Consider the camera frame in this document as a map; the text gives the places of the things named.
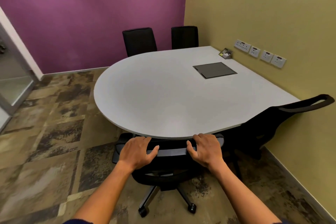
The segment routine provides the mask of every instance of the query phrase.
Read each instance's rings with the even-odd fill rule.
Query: baseboard
[[[96,68],[90,68],[90,69],[82,69],[82,70],[74,70],[74,71],[66,71],[66,72],[59,72],[59,73],[50,73],[50,74],[44,74],[46,75],[60,75],[60,74],[71,74],[71,73],[79,73],[79,72],[87,72],[91,70],[101,69],[101,68],[107,68],[107,67],[96,67]]]
[[[278,164],[288,180],[291,180],[294,184],[297,185],[300,191],[305,195],[307,201],[322,215],[322,217],[324,217],[330,223],[336,224],[334,217],[331,216],[331,214],[316,200],[316,198],[309,193],[309,191],[295,178],[294,175],[292,175],[292,173],[283,165],[283,163],[281,163],[280,160],[277,159],[277,157],[275,157],[266,147],[264,147],[264,149],[266,150],[267,156]]]

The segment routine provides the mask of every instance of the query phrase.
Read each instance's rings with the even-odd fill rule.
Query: glass panel
[[[32,78],[0,39],[0,94],[14,105],[32,82]]]

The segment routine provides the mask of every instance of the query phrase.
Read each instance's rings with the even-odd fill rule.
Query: wall socket
[[[247,44],[245,42],[242,42],[241,40],[237,40],[235,45],[234,45],[236,48],[242,50],[243,52],[249,52],[250,48],[251,48],[251,45],[250,44]]]
[[[260,57],[261,60],[268,62],[268,63],[271,62],[272,58],[273,58],[273,54],[267,51],[263,51]]]
[[[260,52],[260,49],[252,46],[251,49],[250,49],[249,54],[252,55],[253,57],[257,58],[259,56],[259,52]]]
[[[274,55],[271,60],[271,64],[275,65],[278,68],[282,68],[285,62],[286,62],[285,58],[276,55]]]

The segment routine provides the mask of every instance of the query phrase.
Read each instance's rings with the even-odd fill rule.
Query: chair caster
[[[191,212],[192,214],[195,214],[196,208],[197,206],[195,204],[191,204],[190,206],[188,206],[188,211]]]
[[[144,206],[139,208],[139,214],[142,218],[145,218],[147,214],[149,213],[149,209],[146,209]]]

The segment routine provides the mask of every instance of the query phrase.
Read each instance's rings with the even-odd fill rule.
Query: black office chair
[[[171,47],[173,50],[198,47],[197,27],[183,26],[171,28]]]
[[[112,162],[117,163],[119,154],[125,143],[135,135],[132,133],[123,133],[119,140],[115,143],[115,151],[113,153]],[[216,134],[217,140],[221,147],[224,145],[224,138],[221,134]],[[196,142],[189,139],[192,146],[196,150]],[[160,150],[154,160],[139,170],[132,173],[134,180],[140,184],[151,186],[149,192],[139,206],[139,213],[144,218],[148,213],[148,205],[159,190],[167,191],[177,189],[188,205],[188,211],[196,212],[196,205],[187,197],[187,194],[179,186],[180,183],[190,180],[204,170],[204,168],[193,161],[187,153],[187,140],[160,140],[152,139],[147,147],[149,154],[156,145],[160,146]]]
[[[220,132],[225,138],[225,150],[230,153],[237,177],[242,179],[235,149],[259,160],[261,159],[260,148],[274,137],[281,123],[296,113],[317,110],[334,103],[334,101],[331,96],[321,94],[287,105],[272,106],[242,125]]]
[[[128,57],[158,50],[151,28],[125,30],[123,36]]]

